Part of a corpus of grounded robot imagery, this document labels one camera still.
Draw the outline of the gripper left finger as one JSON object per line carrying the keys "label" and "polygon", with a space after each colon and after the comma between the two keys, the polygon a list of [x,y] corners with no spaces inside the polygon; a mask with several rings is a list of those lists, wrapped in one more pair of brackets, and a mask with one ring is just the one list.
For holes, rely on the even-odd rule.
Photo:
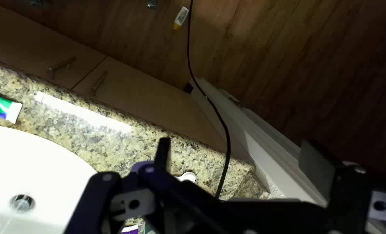
{"label": "gripper left finger", "polygon": [[206,202],[218,202],[189,181],[168,172],[171,139],[160,138],[155,159],[136,163],[129,174],[93,175],[64,234],[120,234],[128,219],[141,217],[155,234],[220,234]]}

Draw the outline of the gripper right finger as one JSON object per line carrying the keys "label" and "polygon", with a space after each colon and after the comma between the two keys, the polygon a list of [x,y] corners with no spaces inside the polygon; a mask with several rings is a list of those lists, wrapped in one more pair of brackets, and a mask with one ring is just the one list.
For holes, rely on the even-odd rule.
{"label": "gripper right finger", "polygon": [[386,226],[386,176],[342,162],[314,140],[302,140],[298,166],[327,201],[326,234],[370,234],[370,219]]}

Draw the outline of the white sink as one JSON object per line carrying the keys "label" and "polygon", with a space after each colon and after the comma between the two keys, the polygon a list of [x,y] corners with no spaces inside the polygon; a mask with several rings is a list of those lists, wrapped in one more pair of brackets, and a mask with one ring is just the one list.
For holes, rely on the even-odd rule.
{"label": "white sink", "polygon": [[[42,137],[0,126],[0,234],[63,234],[96,170]],[[10,199],[31,196],[34,209],[16,212]]]}

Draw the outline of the metal sink drain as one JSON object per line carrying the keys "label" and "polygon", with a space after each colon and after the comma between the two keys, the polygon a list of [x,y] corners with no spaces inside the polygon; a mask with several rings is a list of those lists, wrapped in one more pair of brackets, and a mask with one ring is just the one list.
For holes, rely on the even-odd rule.
{"label": "metal sink drain", "polygon": [[35,207],[34,199],[26,194],[18,194],[10,199],[10,206],[16,212],[28,212]]}

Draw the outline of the small white cap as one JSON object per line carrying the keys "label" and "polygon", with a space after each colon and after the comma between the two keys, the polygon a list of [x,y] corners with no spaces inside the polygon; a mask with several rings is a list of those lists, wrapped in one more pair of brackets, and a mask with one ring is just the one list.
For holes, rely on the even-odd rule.
{"label": "small white cap", "polygon": [[180,182],[189,181],[195,183],[197,181],[197,176],[193,172],[185,172],[180,176],[174,176]]}

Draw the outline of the wooden cabinet door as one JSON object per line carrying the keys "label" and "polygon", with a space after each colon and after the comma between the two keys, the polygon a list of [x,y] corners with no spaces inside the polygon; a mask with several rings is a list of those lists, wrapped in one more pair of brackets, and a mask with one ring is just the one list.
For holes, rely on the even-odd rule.
{"label": "wooden cabinet door", "polygon": [[[59,69],[49,79],[47,68],[76,57],[70,69]],[[0,62],[71,89],[105,55],[16,12],[0,6]]]}

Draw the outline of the small white and yellow tube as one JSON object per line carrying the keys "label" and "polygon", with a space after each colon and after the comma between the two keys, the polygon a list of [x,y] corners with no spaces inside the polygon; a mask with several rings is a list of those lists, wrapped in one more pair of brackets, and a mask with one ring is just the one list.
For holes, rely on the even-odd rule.
{"label": "small white and yellow tube", "polygon": [[180,11],[178,12],[178,14],[177,14],[177,16],[174,19],[174,22],[172,24],[172,28],[174,31],[178,31],[181,28],[184,21],[187,19],[188,14],[189,14],[189,9],[185,6],[183,6],[180,9]]}

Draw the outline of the white door frame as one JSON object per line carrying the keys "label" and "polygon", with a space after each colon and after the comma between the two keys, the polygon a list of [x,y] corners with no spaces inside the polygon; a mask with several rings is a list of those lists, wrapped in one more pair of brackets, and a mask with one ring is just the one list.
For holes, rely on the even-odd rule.
{"label": "white door frame", "polygon": [[197,82],[228,127],[232,156],[255,166],[256,177],[267,190],[263,198],[327,204],[298,166],[299,146],[251,110],[240,108],[234,103],[236,98],[228,92],[215,88],[204,79],[198,78]]}

